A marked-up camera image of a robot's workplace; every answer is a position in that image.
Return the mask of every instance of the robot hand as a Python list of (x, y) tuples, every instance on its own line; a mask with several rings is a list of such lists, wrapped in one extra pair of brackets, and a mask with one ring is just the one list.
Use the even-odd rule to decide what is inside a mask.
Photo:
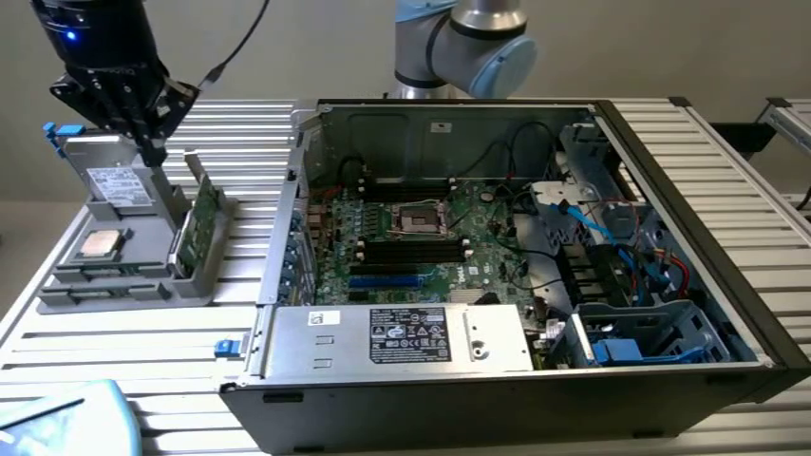
[(157, 56), (141, 0), (31, 0), (65, 73), (51, 93), (99, 127), (131, 138), (147, 166), (199, 95)]

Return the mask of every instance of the blue pcie slot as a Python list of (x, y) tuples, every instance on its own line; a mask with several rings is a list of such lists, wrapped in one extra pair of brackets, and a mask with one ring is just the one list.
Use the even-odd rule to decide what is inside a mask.
[(389, 288), (419, 288), (421, 285), (420, 278), (417, 275), (391, 275), (391, 276), (376, 276), (376, 277), (351, 277), (349, 288), (372, 288), (372, 289), (389, 289)]

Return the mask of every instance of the power supply label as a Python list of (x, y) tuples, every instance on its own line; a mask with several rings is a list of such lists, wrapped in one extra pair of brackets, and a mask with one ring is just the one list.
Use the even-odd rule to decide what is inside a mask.
[(368, 316), (368, 358), (372, 363), (442, 363), (451, 360), (443, 307), (375, 308)]

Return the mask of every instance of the black cable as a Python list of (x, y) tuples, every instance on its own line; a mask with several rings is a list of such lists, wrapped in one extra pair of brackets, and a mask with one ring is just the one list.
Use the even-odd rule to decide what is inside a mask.
[(806, 208), (806, 205), (808, 204), (808, 201), (811, 201), (811, 187), (808, 187), (808, 191), (806, 192), (806, 198), (802, 199), (802, 201), (798, 204), (798, 210), (802, 211)]
[(472, 212), (472, 207), (464, 212), (464, 214), (462, 216), (459, 216), (459, 218), (456, 218), (454, 220), (454, 223), (447, 225), (447, 229), (450, 230), (451, 228), (454, 228), (459, 224), (459, 222), (466, 219), (466, 217), (470, 215), (471, 212)]
[(470, 171), (472, 171), (475, 169), (475, 167), (479, 164), (482, 164), (482, 161), (487, 158), (488, 155), (491, 155), (491, 152), (494, 152), (495, 147), (498, 145), (503, 145), (507, 149), (510, 149), (510, 144), (506, 141), (496, 140), (496, 141), (491, 142), (491, 144), (487, 146), (487, 149), (484, 149), (484, 152), (482, 153), (479, 158), (475, 160), (475, 162), (470, 164), (470, 166), (466, 168), (466, 170), (462, 173), (456, 174), (458, 178), (462, 178), (463, 176), (466, 176), (470, 173)]
[(363, 157), (353, 155), (343, 157), (341, 161), (339, 161), (339, 170), (335, 177), (337, 185), (343, 185), (343, 169), (345, 168), (345, 164), (349, 162), (357, 162), (361, 165), (361, 168), (367, 168), (367, 161)]
[(241, 41), (237, 44), (237, 47), (233, 49), (233, 51), (231, 52), (231, 55), (228, 55), (228, 57), (225, 58), (223, 63), (212, 68), (212, 70), (205, 75), (205, 78), (203, 78), (203, 81), (197, 85), (197, 88), (200, 90), (205, 89), (208, 86), (211, 86), (219, 80), (220, 76), (223, 75), (223, 71), (225, 71), (225, 67), (228, 67), (228, 64), (231, 64), (231, 61), (240, 54), (241, 48), (244, 48), (244, 45), (247, 44), (248, 40), (251, 39), (251, 36), (253, 35), (253, 32), (256, 31), (256, 27), (263, 22), (263, 18), (265, 17), (265, 11), (267, 11), (268, 5), (269, 5), (269, 0), (265, 0), (263, 3), (263, 6), (260, 7), (259, 14), (256, 15), (256, 19), (253, 20), (253, 24), (251, 24), (251, 28), (248, 29), (248, 32), (244, 34), (244, 37), (241, 38)]
[(548, 136), (548, 155), (547, 155), (547, 159), (552, 160), (554, 156), (555, 156), (555, 134), (552, 133), (552, 129), (548, 127), (548, 125), (546, 123), (543, 123), (542, 121), (530, 121), (523, 123), (522, 125), (519, 125), (519, 128), (516, 128), (515, 133), (512, 134), (512, 139), (510, 140), (510, 163), (508, 166), (511, 167), (510, 169), (510, 174), (515, 175), (519, 171), (519, 167), (516, 165), (516, 142), (519, 140), (519, 134), (523, 131), (524, 128), (530, 127), (530, 126), (539, 126), (547, 136)]
[(558, 283), (558, 282), (563, 282), (563, 278), (558, 277), (554, 280), (550, 280), (547, 283), (543, 283), (538, 287), (523, 287), (514, 280), (510, 280), (510, 285), (516, 287), (519, 290), (532, 291), (532, 290), (538, 290), (539, 288), (548, 287), (552, 283)]
[[(530, 191), (524, 191), (524, 192), (519, 192), (516, 193), (511, 198), (511, 203), (510, 206), (512, 206), (515, 204), (515, 201), (518, 198), (520, 198), (523, 195), (528, 195), (531, 192)], [(494, 213), (491, 214), (491, 218), (488, 220), (487, 226), (490, 229), (491, 223), (495, 220), (495, 214), (498, 213), (498, 210), (500, 209), (502, 204), (504, 204), (504, 202), (507, 202), (507, 199), (503, 199), (500, 201), (500, 203), (498, 204), (498, 206), (494, 208)], [(511, 252), (516, 253), (516, 254), (536, 254), (536, 255), (543, 255), (544, 257), (550, 258), (550, 259), (556, 259), (555, 255), (544, 252), (542, 250), (531, 250), (531, 249), (522, 249), (520, 247), (515, 247), (512, 245), (508, 245), (507, 243), (504, 243), (499, 238), (498, 238), (498, 233), (494, 233), (494, 240), (495, 243), (498, 245), (500, 245), (504, 249), (510, 250)]]

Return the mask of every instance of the slotted aluminum surface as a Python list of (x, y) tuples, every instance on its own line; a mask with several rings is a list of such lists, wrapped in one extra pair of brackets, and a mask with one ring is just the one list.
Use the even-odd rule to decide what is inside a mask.
[(780, 100), (779, 104), (770, 104), (758, 122), (771, 125), (811, 157), (811, 100)]
[[(683, 109), (666, 100), (618, 101), (618, 107), (719, 241), (727, 243), (727, 251), (780, 321), (811, 353), (807, 243), (792, 234), (774, 203), (747, 185), (718, 143)], [(216, 362), (212, 347), (253, 323), (252, 301), (259, 294), (277, 182), (289, 151), (291, 109), (287, 102), (201, 102), (169, 142), (165, 169), (172, 180), (192, 187), (185, 167), (171, 165), (181, 160), (179, 154), (187, 147), (196, 147), (215, 182), (241, 200), (217, 283), (217, 305), (41, 316), (36, 302), (25, 297), (43, 280), (40, 270), (0, 324), (0, 412), (87, 380), (112, 378), (129, 396), (147, 454), (263, 454), (219, 401), (211, 379), (235, 374), (241, 361)], [(61, 244), (84, 216), (77, 217)], [(52, 254), (45, 264), (55, 257)], [(782, 276), (776, 287), (772, 274)], [(780, 456), (811, 451), (811, 381), (764, 405), (727, 408), (675, 439), (425, 454), (730, 456), (763, 451), (778, 451)]]

